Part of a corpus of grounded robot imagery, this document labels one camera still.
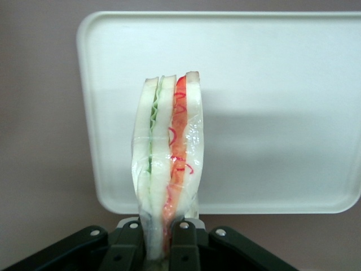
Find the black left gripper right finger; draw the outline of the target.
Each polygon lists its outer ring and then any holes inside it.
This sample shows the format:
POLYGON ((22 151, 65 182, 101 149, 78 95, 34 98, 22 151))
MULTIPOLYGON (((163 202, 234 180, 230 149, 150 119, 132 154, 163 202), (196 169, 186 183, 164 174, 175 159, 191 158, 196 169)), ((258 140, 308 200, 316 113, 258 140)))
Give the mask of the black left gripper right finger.
POLYGON ((169 270, 201 270, 198 233, 205 232, 201 220, 180 220, 173 223, 169 270))

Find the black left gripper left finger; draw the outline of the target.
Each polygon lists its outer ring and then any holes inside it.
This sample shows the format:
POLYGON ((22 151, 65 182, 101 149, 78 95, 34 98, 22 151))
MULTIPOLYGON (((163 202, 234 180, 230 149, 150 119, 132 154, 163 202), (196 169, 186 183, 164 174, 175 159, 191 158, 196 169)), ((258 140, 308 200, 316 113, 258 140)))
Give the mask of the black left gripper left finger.
POLYGON ((142 270, 145 258, 143 228, 139 220, 121 220, 110 233, 100 270, 142 270))

